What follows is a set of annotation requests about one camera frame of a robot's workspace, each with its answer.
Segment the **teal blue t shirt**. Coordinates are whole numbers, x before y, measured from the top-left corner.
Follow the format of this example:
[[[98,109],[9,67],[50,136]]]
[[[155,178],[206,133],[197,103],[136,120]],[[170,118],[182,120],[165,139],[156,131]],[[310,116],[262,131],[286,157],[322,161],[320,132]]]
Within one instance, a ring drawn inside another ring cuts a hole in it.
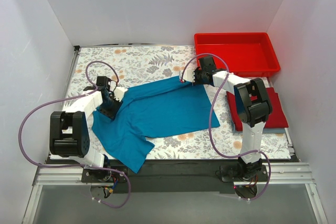
[[[177,76],[131,87],[114,120],[93,113],[92,131],[105,151],[134,173],[154,148],[147,138],[169,137],[219,127],[203,85]]]

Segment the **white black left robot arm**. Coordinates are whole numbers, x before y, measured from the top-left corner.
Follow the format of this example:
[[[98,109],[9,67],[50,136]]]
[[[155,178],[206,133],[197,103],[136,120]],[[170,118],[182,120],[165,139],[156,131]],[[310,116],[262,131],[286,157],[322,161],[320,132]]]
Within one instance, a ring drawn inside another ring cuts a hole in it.
[[[87,119],[95,111],[112,121],[116,118],[128,89],[118,85],[112,89],[111,81],[108,77],[98,76],[95,85],[84,88],[83,97],[66,110],[53,112],[50,116],[50,152],[72,159],[85,168],[95,167],[93,175],[100,182],[108,181],[112,170],[108,158],[90,146]]]

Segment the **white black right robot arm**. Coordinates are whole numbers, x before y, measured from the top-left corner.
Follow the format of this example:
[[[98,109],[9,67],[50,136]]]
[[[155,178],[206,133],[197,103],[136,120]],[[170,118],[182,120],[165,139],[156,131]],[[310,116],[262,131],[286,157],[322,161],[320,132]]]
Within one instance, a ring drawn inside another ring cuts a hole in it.
[[[236,155],[237,168],[229,172],[233,177],[248,181],[262,168],[261,138],[272,113],[272,105],[264,82],[260,78],[246,79],[230,73],[228,68],[218,69],[216,56],[201,54],[199,67],[192,74],[192,84],[209,84],[234,95],[236,111],[242,122],[242,147]]]

